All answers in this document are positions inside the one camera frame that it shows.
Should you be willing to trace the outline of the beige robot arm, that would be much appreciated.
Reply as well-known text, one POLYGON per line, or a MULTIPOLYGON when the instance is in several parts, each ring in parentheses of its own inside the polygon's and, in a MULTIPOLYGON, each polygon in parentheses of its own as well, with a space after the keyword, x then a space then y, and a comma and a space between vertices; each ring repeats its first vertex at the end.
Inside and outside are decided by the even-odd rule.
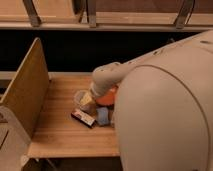
POLYGON ((93 71, 95 97, 114 85, 124 171, 213 171, 213 30, 93 71))

